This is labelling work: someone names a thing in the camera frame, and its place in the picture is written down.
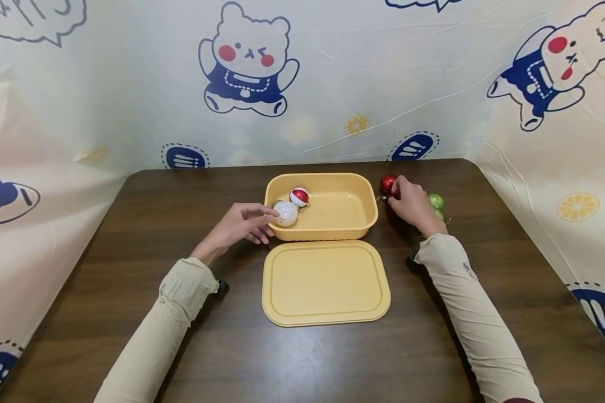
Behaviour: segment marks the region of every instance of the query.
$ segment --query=hand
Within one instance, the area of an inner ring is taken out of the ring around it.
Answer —
[[[408,224],[414,225],[426,238],[436,233],[448,234],[446,224],[435,215],[435,211],[427,198],[426,192],[418,184],[413,184],[404,176],[396,179],[392,185],[392,194],[388,204]]]
[[[234,243],[246,238],[260,245],[269,243],[269,223],[278,212],[260,203],[235,203],[191,254],[209,266]]]

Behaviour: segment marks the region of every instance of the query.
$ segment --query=fabric backdrop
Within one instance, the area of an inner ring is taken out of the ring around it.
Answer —
[[[0,0],[0,387],[135,171],[452,157],[605,337],[605,1]]]

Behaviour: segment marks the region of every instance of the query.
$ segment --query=wooden table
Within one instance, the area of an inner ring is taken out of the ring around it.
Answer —
[[[448,229],[497,306],[545,402],[605,402],[605,341],[506,205],[470,162],[264,166],[132,175],[2,391],[0,402],[91,402],[157,298],[163,276],[235,201],[264,199],[269,179],[355,172],[377,186],[405,174],[446,200]],[[418,233],[382,209],[374,245],[392,305],[365,324],[280,328],[263,313],[272,246],[241,242],[213,272],[231,285],[193,323],[157,401],[481,402],[425,276],[404,264]]]

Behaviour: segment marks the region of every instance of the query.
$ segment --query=container lid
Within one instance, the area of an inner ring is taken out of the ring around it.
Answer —
[[[383,262],[369,243],[283,243],[266,256],[263,309],[278,326],[376,321],[388,308]]]

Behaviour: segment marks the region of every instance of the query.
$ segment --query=beige sleeve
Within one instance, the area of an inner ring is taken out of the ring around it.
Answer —
[[[164,277],[159,298],[103,381],[95,403],[152,403],[185,332],[218,283],[196,258],[179,260]]]
[[[461,243],[450,235],[433,235],[421,243],[415,262],[426,266],[441,294],[486,402],[541,403],[522,352]]]

